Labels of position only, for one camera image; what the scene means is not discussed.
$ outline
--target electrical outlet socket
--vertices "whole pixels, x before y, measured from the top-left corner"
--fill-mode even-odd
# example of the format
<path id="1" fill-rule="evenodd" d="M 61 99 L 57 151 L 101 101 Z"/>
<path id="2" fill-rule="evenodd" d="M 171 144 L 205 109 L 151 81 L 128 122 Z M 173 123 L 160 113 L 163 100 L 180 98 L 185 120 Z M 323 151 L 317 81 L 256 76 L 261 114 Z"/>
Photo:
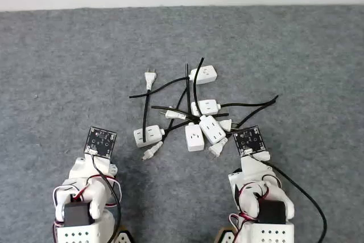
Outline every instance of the electrical outlet socket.
<path id="1" fill-rule="evenodd" d="M 151 125 L 146 127 L 146 142 L 143 142 L 143 129 L 134 130 L 134 138 L 137 147 L 144 147 L 152 145 L 153 143 L 162 140 L 164 130 L 159 128 L 158 125 Z"/>
<path id="2" fill-rule="evenodd" d="M 188 151 L 201 151 L 205 147 L 204 136 L 199 125 L 190 122 L 185 127 Z"/>
<path id="3" fill-rule="evenodd" d="M 200 107 L 202 115 L 205 116 L 217 114 L 221 109 L 221 106 L 216 103 L 216 100 L 214 99 L 198 101 L 198 106 Z M 194 116 L 200 116 L 195 102 L 191 102 L 191 111 Z"/>
<path id="4" fill-rule="evenodd" d="M 225 138 L 225 132 L 214 117 L 202 115 L 200 120 L 200 128 L 212 145 Z"/>
<path id="5" fill-rule="evenodd" d="M 191 73 L 189 75 L 189 79 L 191 81 L 194 81 L 195 75 L 196 75 L 197 68 L 191 70 Z M 209 82 L 213 82 L 216 80 L 217 73 L 212 65 L 206 65 L 204 67 L 201 67 L 198 71 L 197 79 L 196 79 L 196 85 L 202 85 Z"/>

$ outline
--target power plug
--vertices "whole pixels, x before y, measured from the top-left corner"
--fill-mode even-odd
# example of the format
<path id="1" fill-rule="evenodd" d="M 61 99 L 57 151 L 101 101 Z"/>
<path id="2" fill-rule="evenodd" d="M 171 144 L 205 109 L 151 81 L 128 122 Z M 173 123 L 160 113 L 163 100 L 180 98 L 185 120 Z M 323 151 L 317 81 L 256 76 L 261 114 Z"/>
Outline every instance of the power plug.
<path id="1" fill-rule="evenodd" d="M 198 101 L 198 106 L 200 107 L 202 115 L 206 116 L 215 115 L 221 109 L 221 106 L 216 103 L 216 100 L 201 100 Z M 200 116 L 195 102 L 191 102 L 191 111 L 194 116 Z"/>
<path id="2" fill-rule="evenodd" d="M 212 145 L 226 137 L 225 132 L 214 117 L 202 115 L 200 120 L 200 128 Z"/>
<path id="3" fill-rule="evenodd" d="M 231 124 L 232 123 L 233 123 L 233 121 L 231 119 L 223 120 L 223 121 L 218 122 L 218 124 L 221 126 L 221 128 L 224 129 L 227 132 L 231 131 Z"/>
<path id="4" fill-rule="evenodd" d="M 190 122 L 185 127 L 188 151 L 201 151 L 205 147 L 204 136 L 199 125 Z"/>
<path id="5" fill-rule="evenodd" d="M 146 142 L 143 142 L 143 129 L 134 130 L 134 138 L 137 147 L 144 147 L 159 142 L 164 135 L 164 130 L 159 128 L 158 125 L 151 125 L 146 127 Z"/>
<path id="6" fill-rule="evenodd" d="M 181 120 L 186 119 L 186 115 L 172 111 L 172 110 L 167 110 L 165 115 L 166 115 L 167 119 L 181 119 Z"/>
<path id="7" fill-rule="evenodd" d="M 154 145 L 152 148 L 145 151 L 144 156 L 142 157 L 142 160 L 147 160 L 147 159 L 150 159 L 151 157 L 153 157 L 154 154 L 158 151 L 158 149 L 160 149 L 162 144 L 163 144 L 163 142 L 160 141 L 156 145 Z"/>
<path id="8" fill-rule="evenodd" d="M 190 81 L 193 81 L 195 79 L 197 68 L 191 70 L 191 73 L 189 75 Z M 197 79 L 196 79 L 196 85 L 202 85 L 209 82 L 213 82 L 216 80 L 217 73 L 212 65 L 206 65 L 204 67 L 201 67 L 198 71 Z"/>
<path id="9" fill-rule="evenodd" d="M 216 157 L 219 157 L 224 145 L 228 142 L 228 139 L 225 137 L 218 143 L 215 143 L 214 145 L 211 145 L 209 147 L 209 151 L 214 154 Z"/>

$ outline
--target gray carpet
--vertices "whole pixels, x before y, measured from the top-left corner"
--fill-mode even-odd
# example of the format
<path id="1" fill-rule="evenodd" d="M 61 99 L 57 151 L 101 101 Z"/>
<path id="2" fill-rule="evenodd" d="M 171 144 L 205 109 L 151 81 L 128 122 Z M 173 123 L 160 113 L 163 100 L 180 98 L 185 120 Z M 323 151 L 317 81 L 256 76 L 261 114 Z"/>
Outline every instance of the gray carpet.
<path id="1" fill-rule="evenodd" d="M 122 219 L 136 242 L 212 242 L 235 212 L 228 181 L 239 167 L 235 144 L 218 159 L 189 153 L 179 129 L 142 162 L 133 130 L 144 99 L 128 99 L 144 92 L 147 68 L 156 69 L 158 87 L 201 56 L 218 78 L 198 87 L 199 98 L 280 95 L 247 125 L 259 125 L 272 162 L 321 204 L 326 242 L 362 241 L 363 18 L 363 6 L 0 13 L 0 242 L 52 241 L 51 193 L 82 156 L 90 125 L 118 132 Z M 176 104 L 183 89 L 175 84 L 151 104 Z M 228 111 L 239 121 L 252 109 Z M 168 121 L 150 110 L 148 124 Z M 296 242 L 316 242 L 318 213 L 283 182 L 296 206 Z"/>

